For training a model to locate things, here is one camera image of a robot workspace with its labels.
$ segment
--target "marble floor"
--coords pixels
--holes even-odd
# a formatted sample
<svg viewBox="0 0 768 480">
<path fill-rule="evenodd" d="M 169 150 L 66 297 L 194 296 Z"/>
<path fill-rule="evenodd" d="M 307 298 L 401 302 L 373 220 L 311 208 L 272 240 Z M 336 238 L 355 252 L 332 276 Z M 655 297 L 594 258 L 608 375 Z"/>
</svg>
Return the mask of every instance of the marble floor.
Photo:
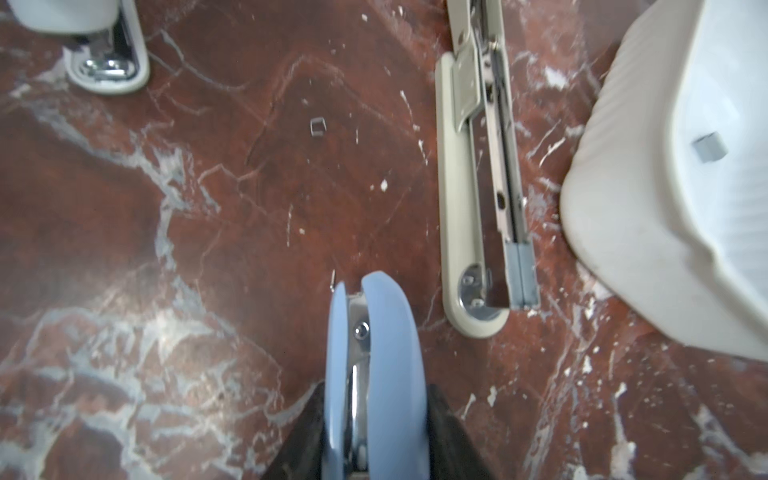
<svg viewBox="0 0 768 480">
<path fill-rule="evenodd" d="M 399 282 L 499 478 L 765 478 L 768 366 L 665 338 L 561 232 L 648 2 L 505 0 L 542 308 L 482 341 L 442 308 L 443 2 L 137 4 L 149 85 L 98 98 L 0 2 L 2 480 L 258 478 L 323 378 L 334 270 Z"/>
</svg>

